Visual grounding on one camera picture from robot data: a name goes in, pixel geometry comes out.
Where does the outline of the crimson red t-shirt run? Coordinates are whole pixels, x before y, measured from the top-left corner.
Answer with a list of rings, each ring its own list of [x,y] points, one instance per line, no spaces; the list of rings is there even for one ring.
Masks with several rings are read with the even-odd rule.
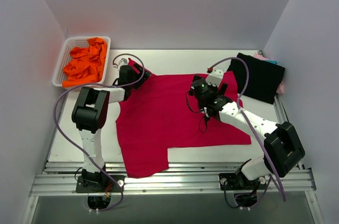
[[[168,169],[170,148],[251,144],[249,135],[215,119],[207,132],[199,130],[202,115],[192,113],[185,98],[192,80],[192,74],[151,74],[120,103],[117,139],[129,177]]]

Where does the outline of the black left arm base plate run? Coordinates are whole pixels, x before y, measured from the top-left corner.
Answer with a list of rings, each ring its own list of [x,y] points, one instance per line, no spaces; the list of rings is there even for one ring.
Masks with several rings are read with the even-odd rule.
[[[103,192],[121,192],[109,178],[105,175],[101,177],[99,182],[85,180],[82,176],[77,178],[76,193],[103,193]]]

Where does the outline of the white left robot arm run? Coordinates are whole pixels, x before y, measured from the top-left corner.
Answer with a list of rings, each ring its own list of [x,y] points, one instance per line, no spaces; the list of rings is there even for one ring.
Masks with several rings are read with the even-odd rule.
[[[84,86],[79,92],[72,111],[72,121],[86,151],[81,178],[95,192],[103,191],[108,180],[103,173],[105,162],[102,156],[101,129],[107,119],[109,104],[126,101],[132,90],[137,90],[150,76],[151,72],[137,63],[122,65],[112,87]]]

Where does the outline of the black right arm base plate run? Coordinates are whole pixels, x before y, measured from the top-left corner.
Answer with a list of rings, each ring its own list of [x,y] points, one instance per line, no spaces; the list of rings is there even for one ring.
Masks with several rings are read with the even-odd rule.
[[[267,181],[263,177],[250,181],[240,173],[219,173],[218,177],[220,189],[224,191],[263,190],[267,185]]]

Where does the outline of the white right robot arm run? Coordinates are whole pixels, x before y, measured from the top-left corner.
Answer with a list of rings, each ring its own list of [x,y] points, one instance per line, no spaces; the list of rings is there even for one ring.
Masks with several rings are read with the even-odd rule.
[[[241,188],[248,188],[254,180],[266,175],[285,177],[305,156],[305,150],[295,127],[285,121],[282,124],[266,120],[237,105],[225,96],[222,88],[210,86],[204,78],[195,75],[189,95],[198,101],[205,120],[210,118],[233,126],[257,139],[264,152],[263,157],[251,159],[243,164],[235,175]]]

